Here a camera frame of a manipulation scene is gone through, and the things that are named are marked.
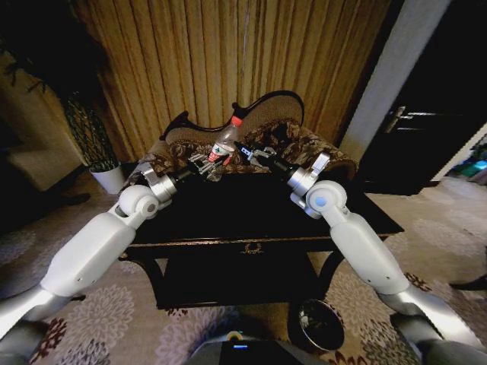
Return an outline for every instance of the floral carpet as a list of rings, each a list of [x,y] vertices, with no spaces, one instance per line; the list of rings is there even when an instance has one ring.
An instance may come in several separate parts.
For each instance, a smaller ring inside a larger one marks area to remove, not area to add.
[[[81,176],[72,191],[89,192],[92,198],[0,237],[2,297],[37,283],[59,247],[115,199],[104,195],[89,175]],[[485,292],[461,292],[448,285],[487,270],[487,188],[447,177],[411,197],[369,196],[405,229],[386,244],[408,279],[444,298],[487,344]],[[310,258],[319,268],[326,254]],[[71,302],[50,319],[31,363],[182,364],[205,339],[243,316],[259,320],[270,338],[288,340],[285,303],[156,310],[149,280],[131,262],[116,262],[86,294],[84,301]],[[340,265],[326,301],[342,318],[345,343],[322,355],[324,360],[340,365],[417,363],[389,323],[392,312],[347,263]]]

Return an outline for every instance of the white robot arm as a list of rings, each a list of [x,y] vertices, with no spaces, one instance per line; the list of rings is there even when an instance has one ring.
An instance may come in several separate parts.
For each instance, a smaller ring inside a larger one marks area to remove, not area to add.
[[[318,181],[329,162],[328,155],[321,154],[308,171],[277,157],[271,148],[237,146],[251,163],[267,166],[280,176],[292,188],[291,200],[306,214],[325,219],[333,242],[357,276],[373,287],[388,307],[403,315],[426,318],[444,340],[485,351],[468,325],[442,299],[409,283],[370,224],[346,207],[343,187],[334,181]]]
[[[172,202],[177,186],[193,176],[206,178],[220,163],[197,154],[187,168],[161,178],[148,163],[140,166],[149,187],[125,189],[109,211],[91,219],[56,253],[37,286],[0,302],[0,340],[19,321],[45,319],[93,285],[134,240],[135,230]]]

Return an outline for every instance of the wooden table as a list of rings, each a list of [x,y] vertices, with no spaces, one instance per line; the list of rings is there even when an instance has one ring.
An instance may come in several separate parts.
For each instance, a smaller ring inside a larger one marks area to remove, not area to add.
[[[353,185],[347,206],[385,239],[403,229]],[[324,219],[264,173],[224,175],[180,189],[146,221],[122,260],[147,273],[158,309],[323,299],[343,256]],[[331,254],[316,275],[307,252]],[[168,258],[163,274],[157,259]]]

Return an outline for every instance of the patterned carpet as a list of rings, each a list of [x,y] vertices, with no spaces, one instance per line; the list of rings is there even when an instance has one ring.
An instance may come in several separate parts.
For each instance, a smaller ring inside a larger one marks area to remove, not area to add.
[[[27,289],[43,276],[62,244],[114,197],[104,195],[88,174],[73,192],[92,198],[64,207],[22,230],[0,237],[0,296]],[[445,178],[416,196],[370,195],[406,232],[387,240],[409,280],[447,300],[487,344],[485,292],[451,290],[448,282],[469,281],[486,271],[487,189]],[[325,254],[310,255],[320,267]],[[255,305],[158,311],[145,273],[117,262],[84,302],[70,303],[50,320],[35,364],[181,364],[202,341],[242,315],[252,316],[273,338],[287,340],[287,305]],[[345,343],[331,364],[414,364],[389,324],[388,310],[343,263],[326,300],[345,325]]]

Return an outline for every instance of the bottle cap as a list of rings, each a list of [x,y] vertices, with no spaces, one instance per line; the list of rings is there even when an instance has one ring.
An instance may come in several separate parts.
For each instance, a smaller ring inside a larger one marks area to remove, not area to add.
[[[231,117],[231,124],[235,125],[236,127],[240,127],[242,125],[242,119],[237,116]]]

